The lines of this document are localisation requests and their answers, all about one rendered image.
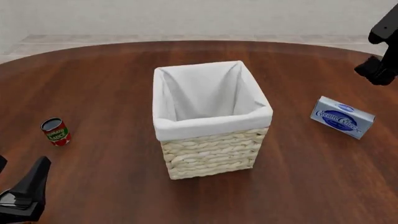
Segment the woven cream wicker basket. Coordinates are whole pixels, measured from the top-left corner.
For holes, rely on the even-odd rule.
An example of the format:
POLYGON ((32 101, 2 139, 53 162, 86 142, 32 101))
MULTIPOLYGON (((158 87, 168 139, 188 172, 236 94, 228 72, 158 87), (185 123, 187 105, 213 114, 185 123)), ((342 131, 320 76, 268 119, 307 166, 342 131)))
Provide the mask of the woven cream wicker basket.
POLYGON ((268 128, 159 141, 172 180, 251 169, 268 128))

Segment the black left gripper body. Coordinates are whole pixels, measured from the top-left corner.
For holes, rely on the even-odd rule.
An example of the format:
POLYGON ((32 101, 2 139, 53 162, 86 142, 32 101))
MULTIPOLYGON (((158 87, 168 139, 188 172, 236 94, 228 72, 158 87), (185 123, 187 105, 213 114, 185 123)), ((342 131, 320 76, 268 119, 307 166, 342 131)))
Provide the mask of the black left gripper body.
POLYGON ((18 200, 9 190, 0 194, 0 222, 37 222, 46 204, 44 192, 18 200))

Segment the blue cream cheese box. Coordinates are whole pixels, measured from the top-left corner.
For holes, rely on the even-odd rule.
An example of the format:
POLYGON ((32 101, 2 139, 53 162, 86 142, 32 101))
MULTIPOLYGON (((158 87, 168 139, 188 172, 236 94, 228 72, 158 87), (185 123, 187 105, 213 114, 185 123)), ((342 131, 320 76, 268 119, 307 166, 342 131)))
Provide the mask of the blue cream cheese box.
POLYGON ((373 125, 376 117, 371 113, 321 96, 310 118, 353 138, 361 139, 373 125))

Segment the red tomato sauce can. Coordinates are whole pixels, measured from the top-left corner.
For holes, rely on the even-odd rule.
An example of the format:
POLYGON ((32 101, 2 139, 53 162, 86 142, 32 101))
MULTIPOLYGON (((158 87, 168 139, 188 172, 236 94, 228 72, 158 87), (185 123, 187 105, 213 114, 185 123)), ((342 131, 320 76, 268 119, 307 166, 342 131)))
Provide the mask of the red tomato sauce can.
POLYGON ((60 118, 47 119, 40 125, 40 128, 54 146, 61 147, 67 145, 72 139, 68 128, 60 118))

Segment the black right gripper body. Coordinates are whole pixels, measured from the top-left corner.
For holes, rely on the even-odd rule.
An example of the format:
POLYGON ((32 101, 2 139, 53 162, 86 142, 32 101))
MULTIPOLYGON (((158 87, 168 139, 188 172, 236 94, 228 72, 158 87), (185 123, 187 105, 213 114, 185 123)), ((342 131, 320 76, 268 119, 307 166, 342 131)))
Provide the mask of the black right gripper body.
POLYGON ((384 65, 382 61, 372 55, 364 63, 355 67, 355 72, 366 78, 373 85, 386 86, 398 77, 398 68, 384 65))

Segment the white cloth basket liner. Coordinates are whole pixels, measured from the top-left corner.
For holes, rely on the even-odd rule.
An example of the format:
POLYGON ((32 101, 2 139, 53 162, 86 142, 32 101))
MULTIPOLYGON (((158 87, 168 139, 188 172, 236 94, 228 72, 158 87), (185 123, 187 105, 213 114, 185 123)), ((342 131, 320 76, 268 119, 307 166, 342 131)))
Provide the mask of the white cloth basket liner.
POLYGON ((154 70, 152 117, 158 141, 268 128, 272 115, 242 61, 154 70))

